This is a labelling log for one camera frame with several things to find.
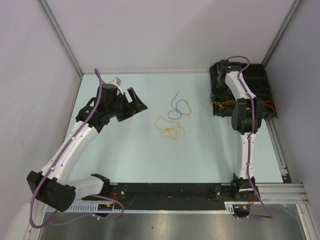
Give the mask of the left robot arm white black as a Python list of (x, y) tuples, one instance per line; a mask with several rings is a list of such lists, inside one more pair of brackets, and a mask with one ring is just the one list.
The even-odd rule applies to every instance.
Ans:
[(66, 211), (75, 200), (95, 195), (100, 200), (110, 196), (110, 180), (94, 173), (87, 178), (70, 181), (69, 177), (80, 156), (98, 136), (111, 118), (122, 122), (148, 107), (128, 88), (132, 101), (115, 83), (103, 83), (95, 97), (78, 112), (76, 122), (54, 157), (39, 171), (31, 171), (26, 180), (38, 200), (59, 212)]

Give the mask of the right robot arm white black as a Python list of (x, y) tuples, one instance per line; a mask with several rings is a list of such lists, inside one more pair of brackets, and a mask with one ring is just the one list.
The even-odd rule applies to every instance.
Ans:
[(237, 200), (246, 200), (257, 193), (253, 171), (253, 149), (256, 134), (262, 124), (264, 101), (250, 90), (246, 84), (240, 65), (224, 59), (217, 64), (217, 80), (212, 93), (227, 100), (230, 94), (235, 99), (231, 116), (231, 126), (238, 140), (237, 171), (233, 174), (230, 194)]

